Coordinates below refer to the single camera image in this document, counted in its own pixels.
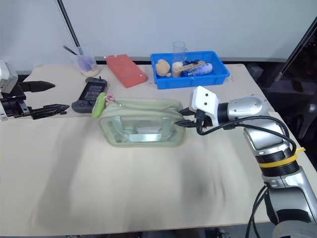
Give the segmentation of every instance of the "red sponge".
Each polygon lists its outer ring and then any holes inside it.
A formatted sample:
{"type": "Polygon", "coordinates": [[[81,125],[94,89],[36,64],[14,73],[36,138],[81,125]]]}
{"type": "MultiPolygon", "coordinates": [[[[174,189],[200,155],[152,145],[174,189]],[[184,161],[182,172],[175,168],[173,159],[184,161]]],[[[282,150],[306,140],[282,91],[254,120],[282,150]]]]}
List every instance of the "red sponge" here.
{"type": "Polygon", "coordinates": [[[107,56],[107,65],[124,87],[129,88],[147,81],[147,76],[127,55],[107,56]]]}

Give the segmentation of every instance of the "glass cup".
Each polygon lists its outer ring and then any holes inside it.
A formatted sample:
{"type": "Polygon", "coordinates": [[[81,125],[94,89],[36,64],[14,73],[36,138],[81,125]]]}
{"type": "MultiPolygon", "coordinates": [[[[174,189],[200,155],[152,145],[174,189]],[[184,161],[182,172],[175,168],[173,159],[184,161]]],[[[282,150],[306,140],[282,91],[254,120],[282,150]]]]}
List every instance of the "glass cup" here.
{"type": "Polygon", "coordinates": [[[184,62],[186,59],[185,53],[187,52],[186,44],[182,41],[173,42],[173,56],[172,64],[174,62],[184,62]]]}
{"type": "Polygon", "coordinates": [[[71,48],[75,54],[71,54],[74,65],[85,77],[93,77],[99,73],[97,63],[92,51],[88,47],[71,48]]]}

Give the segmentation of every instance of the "black pole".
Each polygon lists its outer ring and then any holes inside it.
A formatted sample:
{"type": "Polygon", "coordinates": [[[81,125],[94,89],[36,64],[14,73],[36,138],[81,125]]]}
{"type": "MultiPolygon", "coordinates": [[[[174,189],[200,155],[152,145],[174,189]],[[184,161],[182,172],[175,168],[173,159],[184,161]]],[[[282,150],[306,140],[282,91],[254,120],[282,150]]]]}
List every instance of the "black pole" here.
{"type": "Polygon", "coordinates": [[[58,3],[59,8],[60,8],[61,14],[62,14],[63,17],[64,17],[64,20],[65,20],[65,22],[66,22],[66,25],[67,25],[67,27],[68,27],[68,29],[69,29],[70,35],[71,35],[71,37],[73,38],[73,40],[74,40],[74,42],[75,42],[75,45],[76,45],[77,47],[80,47],[80,44],[79,44],[79,41],[78,41],[77,36],[76,36],[76,34],[75,34],[75,31],[74,31],[74,29],[73,29],[73,27],[72,27],[72,25],[71,25],[71,23],[70,23],[70,20],[69,20],[69,18],[68,18],[66,9],[65,9],[64,4],[63,4],[63,1],[62,1],[62,0],[56,0],[56,1],[57,1],[57,3],[58,3]]]}

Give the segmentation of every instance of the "clear plastic pouch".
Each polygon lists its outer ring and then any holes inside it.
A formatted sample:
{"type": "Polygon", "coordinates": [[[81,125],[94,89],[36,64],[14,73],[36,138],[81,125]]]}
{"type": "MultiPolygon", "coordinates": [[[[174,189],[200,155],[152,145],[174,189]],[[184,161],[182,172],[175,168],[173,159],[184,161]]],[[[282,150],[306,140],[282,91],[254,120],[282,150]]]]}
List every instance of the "clear plastic pouch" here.
{"type": "Polygon", "coordinates": [[[114,146],[177,146],[185,128],[175,125],[183,120],[182,104],[169,99],[116,99],[107,103],[100,115],[100,126],[114,146]]]}

